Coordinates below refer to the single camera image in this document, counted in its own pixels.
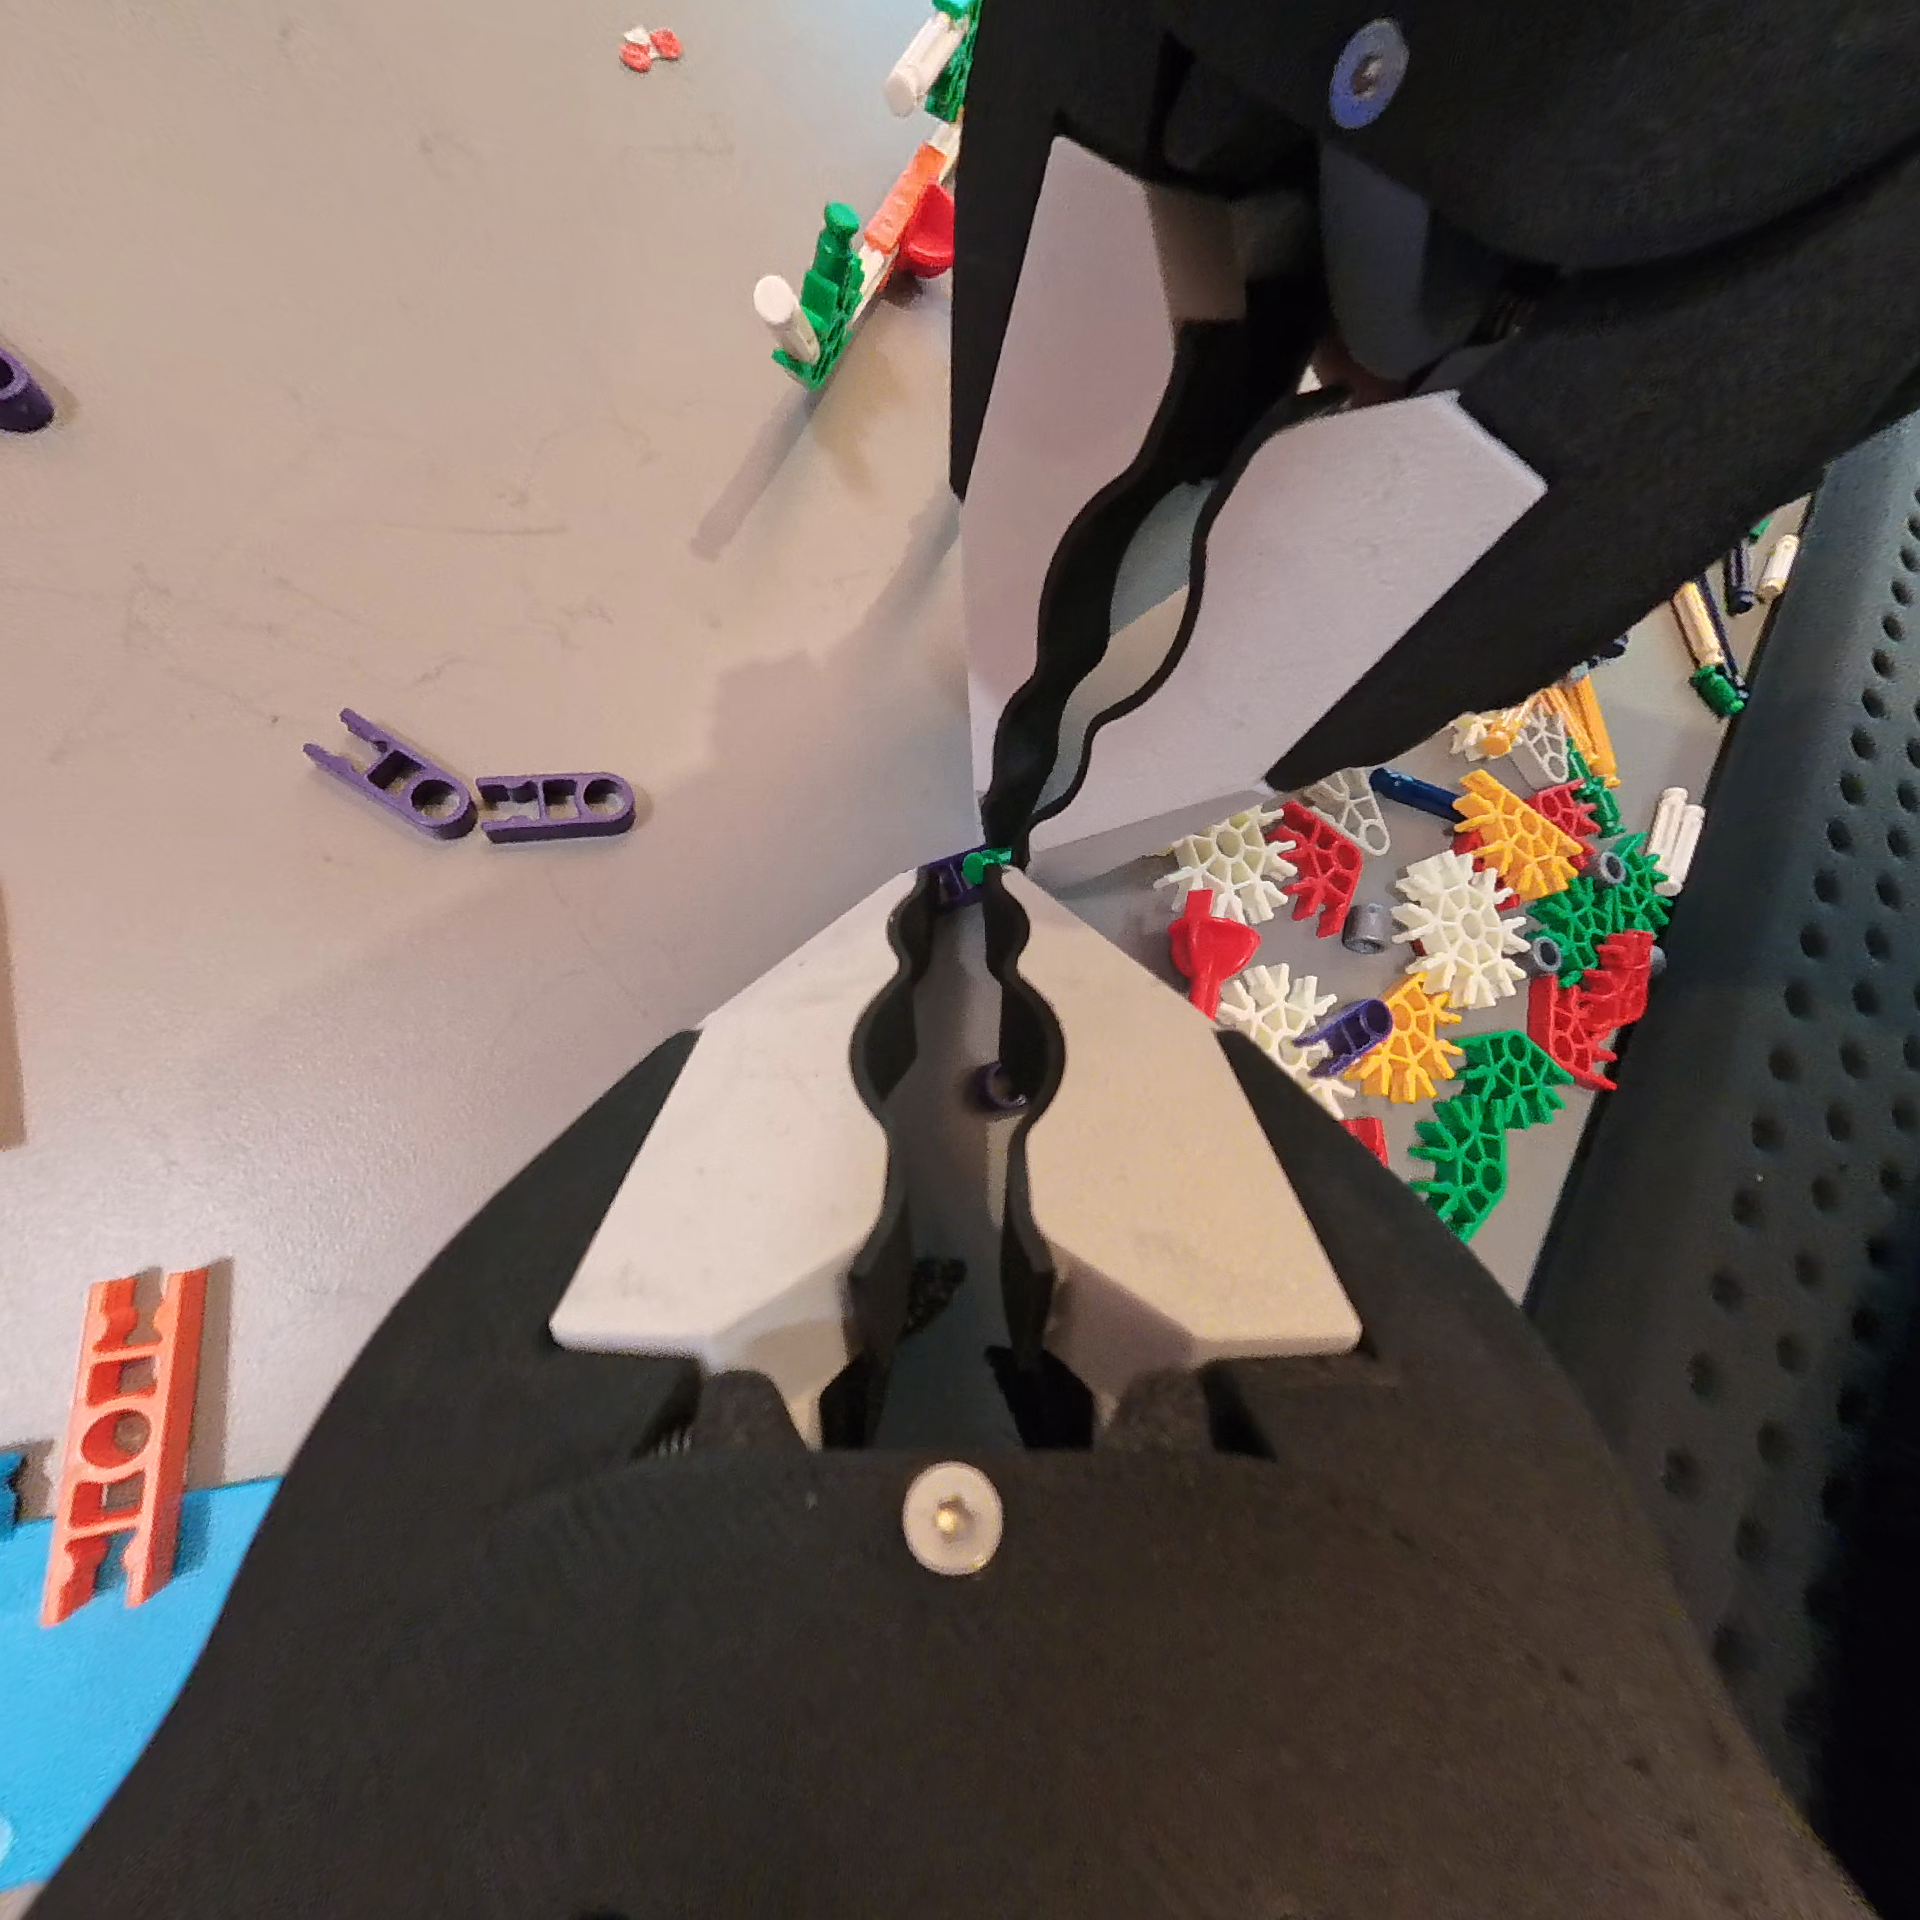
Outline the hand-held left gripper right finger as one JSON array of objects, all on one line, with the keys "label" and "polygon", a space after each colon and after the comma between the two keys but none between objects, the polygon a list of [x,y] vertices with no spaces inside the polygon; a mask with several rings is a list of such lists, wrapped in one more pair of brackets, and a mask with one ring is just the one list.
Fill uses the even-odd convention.
[{"label": "hand-held left gripper right finger", "polygon": [[1024,1134],[1047,1347],[1104,1400],[1212,1359],[1349,1352],[1359,1318],[1214,1024],[1020,874],[1015,959],[1063,1037]]}]

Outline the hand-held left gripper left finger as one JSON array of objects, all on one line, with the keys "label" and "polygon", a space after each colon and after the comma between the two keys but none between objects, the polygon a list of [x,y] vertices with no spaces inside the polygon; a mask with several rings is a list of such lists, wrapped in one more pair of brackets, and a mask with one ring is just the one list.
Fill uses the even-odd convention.
[{"label": "hand-held left gripper left finger", "polygon": [[917,1056],[929,876],[903,870],[714,1008],[549,1326],[714,1373],[887,1359],[909,1286],[880,1104]]}]

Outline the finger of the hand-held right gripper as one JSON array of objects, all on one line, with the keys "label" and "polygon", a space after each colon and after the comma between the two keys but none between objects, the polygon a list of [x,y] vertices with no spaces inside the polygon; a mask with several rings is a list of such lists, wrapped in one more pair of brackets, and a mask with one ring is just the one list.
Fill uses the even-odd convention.
[{"label": "finger of the hand-held right gripper", "polygon": [[1176,487],[1221,472],[1253,280],[1320,293],[1303,182],[1214,199],[1052,142],[962,503],[981,835],[1041,815],[1081,685],[1113,635],[1119,562]]},{"label": "finger of the hand-held right gripper", "polygon": [[1272,799],[1274,763],[1543,496],[1452,394],[1294,424],[1206,538],[1197,619],[1085,779],[1028,840],[1032,878],[1092,878]]}]

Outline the toy rail assembly with spool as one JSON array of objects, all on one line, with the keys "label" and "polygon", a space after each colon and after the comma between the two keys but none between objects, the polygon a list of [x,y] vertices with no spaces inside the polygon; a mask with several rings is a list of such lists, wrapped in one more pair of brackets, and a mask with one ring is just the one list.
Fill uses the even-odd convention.
[{"label": "toy rail assembly with spool", "polygon": [[800,286],[765,274],[754,309],[774,360],[817,391],[890,279],[933,280],[952,268],[952,179],[962,149],[978,2],[933,2],[894,61],[882,99],[890,114],[924,114],[929,130],[871,216],[829,200]]}]

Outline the red toy spool piece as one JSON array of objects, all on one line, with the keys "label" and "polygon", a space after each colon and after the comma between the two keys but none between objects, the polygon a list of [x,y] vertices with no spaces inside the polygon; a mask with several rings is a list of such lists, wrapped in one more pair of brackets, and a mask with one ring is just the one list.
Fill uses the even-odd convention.
[{"label": "red toy spool piece", "polygon": [[1261,931],[1223,915],[1221,896],[1196,887],[1167,924],[1167,955],[1188,983],[1188,1002],[1206,1020],[1217,1018],[1224,984],[1247,968],[1261,947]]}]

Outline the yellow toy connector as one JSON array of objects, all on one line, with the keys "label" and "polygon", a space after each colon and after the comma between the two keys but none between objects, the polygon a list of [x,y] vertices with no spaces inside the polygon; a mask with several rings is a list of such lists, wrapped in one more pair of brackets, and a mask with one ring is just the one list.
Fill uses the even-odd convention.
[{"label": "yellow toy connector", "polygon": [[1581,840],[1482,770],[1462,778],[1453,814],[1453,852],[1474,856],[1522,902],[1557,896],[1581,876]]},{"label": "yellow toy connector", "polygon": [[1455,1060],[1462,1047],[1453,1045],[1444,1028],[1462,1020],[1447,991],[1428,991],[1423,978],[1406,973],[1383,997],[1391,1018],[1385,1040],[1366,1048],[1342,1074],[1370,1096],[1409,1104],[1437,1096],[1437,1085],[1455,1079]]}]

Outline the green toy connector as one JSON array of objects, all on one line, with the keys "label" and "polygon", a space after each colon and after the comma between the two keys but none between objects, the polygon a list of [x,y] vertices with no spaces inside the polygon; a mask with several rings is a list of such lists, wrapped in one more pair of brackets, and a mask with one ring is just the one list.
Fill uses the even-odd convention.
[{"label": "green toy connector", "polygon": [[1645,928],[1657,938],[1668,922],[1671,901],[1654,891],[1660,870],[1645,852],[1645,837],[1624,831],[1601,847],[1623,856],[1630,880],[1610,894],[1594,894],[1591,885],[1594,938],[1606,940],[1623,928]]},{"label": "green toy connector", "polygon": [[1569,1071],[1525,1030],[1482,1030],[1460,1042],[1460,1095],[1478,1102],[1487,1128],[1510,1134],[1549,1123],[1573,1085]]},{"label": "green toy connector", "polygon": [[1575,878],[1559,894],[1549,894],[1526,908],[1526,915],[1537,931],[1551,934],[1565,955],[1559,973],[1567,984],[1578,983],[1581,973],[1594,965],[1597,947],[1592,924],[1592,888],[1585,876]]},{"label": "green toy connector", "polygon": [[1453,1236],[1472,1242],[1505,1190],[1505,1134],[1525,1123],[1509,1095],[1462,1092],[1414,1123],[1407,1154],[1428,1166],[1409,1181]]}]

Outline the yellow toy rod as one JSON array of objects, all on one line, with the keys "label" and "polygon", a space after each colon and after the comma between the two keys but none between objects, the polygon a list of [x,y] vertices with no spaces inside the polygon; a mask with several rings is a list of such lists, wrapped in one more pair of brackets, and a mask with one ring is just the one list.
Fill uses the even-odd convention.
[{"label": "yellow toy rod", "polygon": [[1617,786],[1617,760],[1592,678],[1562,678],[1544,690],[1567,724],[1567,741],[1605,786]]}]

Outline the joined purple toy connectors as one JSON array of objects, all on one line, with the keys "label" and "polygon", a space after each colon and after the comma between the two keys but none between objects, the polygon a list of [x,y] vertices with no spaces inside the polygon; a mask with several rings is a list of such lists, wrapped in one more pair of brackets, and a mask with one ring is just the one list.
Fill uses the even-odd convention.
[{"label": "joined purple toy connectors", "polygon": [[465,782],[358,711],[342,708],[340,726],[354,752],[309,741],[304,756],[335,784],[441,844],[472,830],[496,847],[580,844],[630,831],[640,815],[636,788],[623,775],[480,775]]}]

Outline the cyan toy panel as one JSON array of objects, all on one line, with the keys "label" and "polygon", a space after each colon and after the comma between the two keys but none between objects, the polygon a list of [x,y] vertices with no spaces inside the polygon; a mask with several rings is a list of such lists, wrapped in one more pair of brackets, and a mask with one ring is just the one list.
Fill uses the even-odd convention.
[{"label": "cyan toy panel", "polygon": [[183,1498],[175,1572],[144,1604],[100,1591],[41,1624],[53,1524],[2,1540],[2,1885],[50,1879],[152,1740],[279,1491],[250,1479]]}]

